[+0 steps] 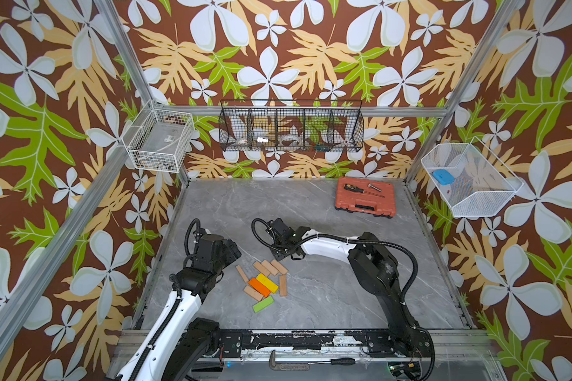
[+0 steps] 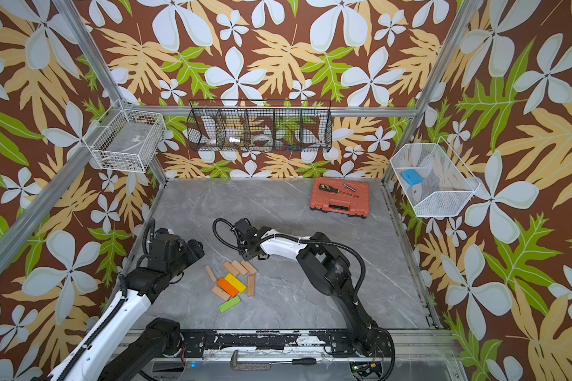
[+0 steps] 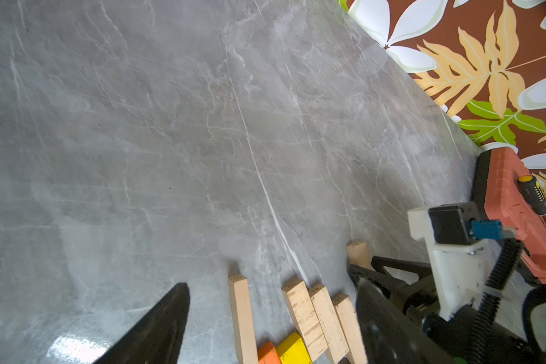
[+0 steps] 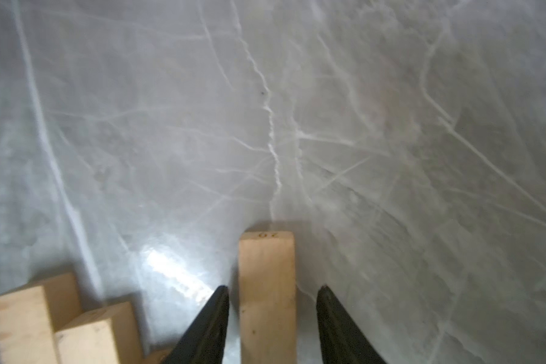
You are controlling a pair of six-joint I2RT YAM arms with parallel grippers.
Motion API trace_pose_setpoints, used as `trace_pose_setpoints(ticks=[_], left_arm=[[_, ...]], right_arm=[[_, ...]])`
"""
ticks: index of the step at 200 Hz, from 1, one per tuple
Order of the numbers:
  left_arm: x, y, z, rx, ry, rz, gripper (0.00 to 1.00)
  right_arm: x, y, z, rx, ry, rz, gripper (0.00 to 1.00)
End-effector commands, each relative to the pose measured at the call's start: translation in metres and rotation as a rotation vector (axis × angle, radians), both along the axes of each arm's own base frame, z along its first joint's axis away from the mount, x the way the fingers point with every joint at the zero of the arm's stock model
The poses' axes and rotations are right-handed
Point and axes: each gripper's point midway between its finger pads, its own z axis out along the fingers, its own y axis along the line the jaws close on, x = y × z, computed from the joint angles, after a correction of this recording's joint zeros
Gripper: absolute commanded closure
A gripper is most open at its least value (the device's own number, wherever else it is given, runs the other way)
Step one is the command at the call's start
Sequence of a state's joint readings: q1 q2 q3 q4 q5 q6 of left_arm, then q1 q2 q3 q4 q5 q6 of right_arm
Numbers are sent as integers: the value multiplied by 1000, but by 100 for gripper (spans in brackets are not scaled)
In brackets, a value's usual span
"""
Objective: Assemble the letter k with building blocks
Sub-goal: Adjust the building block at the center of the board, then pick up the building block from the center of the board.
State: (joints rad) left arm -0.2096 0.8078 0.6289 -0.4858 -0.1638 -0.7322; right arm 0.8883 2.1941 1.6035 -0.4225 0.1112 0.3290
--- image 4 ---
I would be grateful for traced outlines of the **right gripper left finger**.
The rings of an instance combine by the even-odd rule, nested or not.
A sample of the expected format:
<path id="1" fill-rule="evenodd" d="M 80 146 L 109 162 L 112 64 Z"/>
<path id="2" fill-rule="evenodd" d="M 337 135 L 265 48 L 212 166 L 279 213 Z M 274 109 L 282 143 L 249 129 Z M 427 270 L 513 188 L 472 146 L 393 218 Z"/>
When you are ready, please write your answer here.
<path id="1" fill-rule="evenodd" d="M 229 289 L 217 287 L 205 306 L 161 363 L 221 364 L 228 330 Z"/>

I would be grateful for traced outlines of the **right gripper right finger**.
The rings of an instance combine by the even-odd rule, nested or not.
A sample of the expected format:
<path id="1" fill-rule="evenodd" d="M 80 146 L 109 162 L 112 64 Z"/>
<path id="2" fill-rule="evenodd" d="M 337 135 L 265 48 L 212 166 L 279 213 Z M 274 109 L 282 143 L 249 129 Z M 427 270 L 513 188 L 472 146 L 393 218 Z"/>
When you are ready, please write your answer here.
<path id="1" fill-rule="evenodd" d="M 328 285 L 318 291 L 316 312 L 324 363 L 386 364 Z"/>

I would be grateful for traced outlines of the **wooden block number 20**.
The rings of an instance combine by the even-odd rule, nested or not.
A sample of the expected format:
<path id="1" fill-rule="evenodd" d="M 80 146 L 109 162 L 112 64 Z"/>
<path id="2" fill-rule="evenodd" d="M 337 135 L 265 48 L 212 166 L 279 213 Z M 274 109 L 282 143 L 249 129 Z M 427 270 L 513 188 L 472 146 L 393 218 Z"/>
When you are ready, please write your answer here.
<path id="1" fill-rule="evenodd" d="M 246 232 L 238 248 L 241 362 L 296 363 L 294 234 Z"/>

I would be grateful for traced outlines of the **wooden block number 70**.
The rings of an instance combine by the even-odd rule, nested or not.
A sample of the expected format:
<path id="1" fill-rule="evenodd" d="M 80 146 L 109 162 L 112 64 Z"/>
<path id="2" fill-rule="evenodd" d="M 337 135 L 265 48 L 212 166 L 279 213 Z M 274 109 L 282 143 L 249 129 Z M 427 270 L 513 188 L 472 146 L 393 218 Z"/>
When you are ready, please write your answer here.
<path id="1" fill-rule="evenodd" d="M 157 350 L 150 353 L 143 361 L 142 364 L 162 364 L 166 357 L 171 353 L 172 348 Z"/>

